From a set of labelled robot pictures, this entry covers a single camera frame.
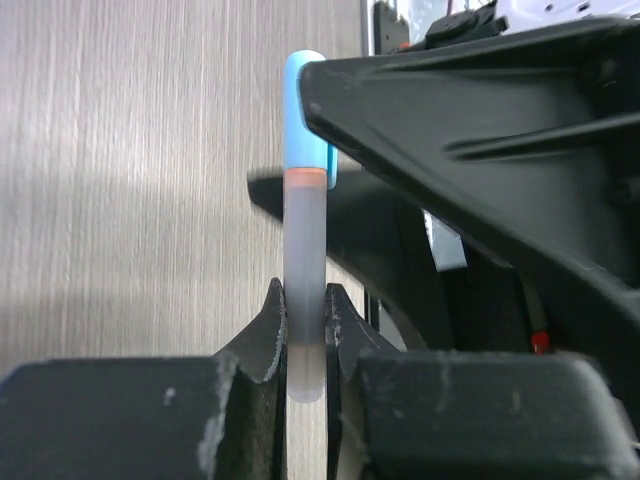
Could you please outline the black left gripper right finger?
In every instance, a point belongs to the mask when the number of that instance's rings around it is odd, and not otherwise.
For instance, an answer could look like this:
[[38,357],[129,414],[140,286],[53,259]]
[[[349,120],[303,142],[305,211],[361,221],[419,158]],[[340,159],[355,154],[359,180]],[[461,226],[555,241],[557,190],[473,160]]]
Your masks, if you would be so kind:
[[397,350],[326,291],[331,479],[635,479],[599,372],[574,356]]

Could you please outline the blue capped glue stick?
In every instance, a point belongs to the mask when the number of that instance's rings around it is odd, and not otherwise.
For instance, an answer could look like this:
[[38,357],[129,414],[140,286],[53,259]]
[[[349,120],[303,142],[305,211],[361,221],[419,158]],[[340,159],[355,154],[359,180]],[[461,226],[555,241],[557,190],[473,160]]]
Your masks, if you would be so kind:
[[302,69],[324,56],[292,53],[283,74],[283,278],[288,317],[288,379],[291,399],[312,403],[326,378],[327,190],[335,185],[337,159],[331,145],[313,134],[303,116]]

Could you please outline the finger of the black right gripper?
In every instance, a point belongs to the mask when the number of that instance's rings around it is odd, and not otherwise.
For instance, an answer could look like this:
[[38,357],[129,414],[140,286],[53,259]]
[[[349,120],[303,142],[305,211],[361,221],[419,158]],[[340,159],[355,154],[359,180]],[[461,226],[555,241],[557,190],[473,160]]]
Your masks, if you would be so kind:
[[439,272],[423,212],[368,172],[328,193],[327,255],[378,298],[410,349],[527,352],[514,270],[464,242],[467,265]]
[[639,406],[639,24],[313,62],[310,130],[530,277]]

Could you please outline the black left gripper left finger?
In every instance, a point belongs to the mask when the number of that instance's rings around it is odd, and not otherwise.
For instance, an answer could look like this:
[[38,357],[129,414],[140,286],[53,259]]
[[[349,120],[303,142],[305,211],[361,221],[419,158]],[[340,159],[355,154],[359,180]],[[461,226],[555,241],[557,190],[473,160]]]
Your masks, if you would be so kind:
[[283,288],[211,356],[49,360],[1,383],[5,479],[277,479]]

